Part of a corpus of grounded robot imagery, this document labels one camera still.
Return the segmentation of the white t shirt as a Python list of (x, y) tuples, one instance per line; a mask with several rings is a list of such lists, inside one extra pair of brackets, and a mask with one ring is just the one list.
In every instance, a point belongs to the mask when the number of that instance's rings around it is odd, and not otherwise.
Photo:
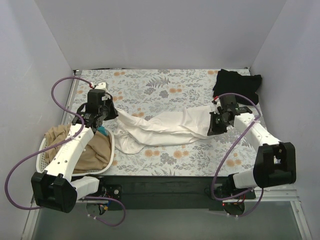
[(145, 146), (177, 146), (209, 139), (211, 110), (209, 105), (185, 107), (145, 120), (118, 109), (115, 147), (125, 154), (137, 154)]

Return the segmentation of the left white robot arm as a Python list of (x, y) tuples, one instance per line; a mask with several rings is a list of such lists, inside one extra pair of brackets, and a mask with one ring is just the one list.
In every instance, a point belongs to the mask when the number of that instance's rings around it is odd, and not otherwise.
[(106, 187), (95, 174), (72, 180), (75, 166), (103, 121), (113, 120), (118, 113), (105, 84), (96, 85), (87, 94), (87, 102), (77, 110), (61, 148), (42, 172), (31, 178), (38, 206), (69, 213), (77, 200), (91, 195), (95, 200), (106, 196)]

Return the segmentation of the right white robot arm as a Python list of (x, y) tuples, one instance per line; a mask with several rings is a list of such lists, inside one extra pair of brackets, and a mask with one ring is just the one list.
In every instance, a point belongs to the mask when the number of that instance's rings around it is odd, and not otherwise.
[(234, 148), (245, 138), (256, 151), (252, 170), (230, 174), (225, 182), (216, 186), (218, 176), (213, 177), (211, 196), (218, 201), (237, 199), (252, 191), (293, 184), (297, 180), (296, 149), (291, 142), (283, 142), (269, 133), (247, 106), (239, 106), (236, 93), (223, 93), (213, 98), (216, 111), (210, 113), (208, 136), (227, 132), (229, 126), (241, 135), (232, 144)]

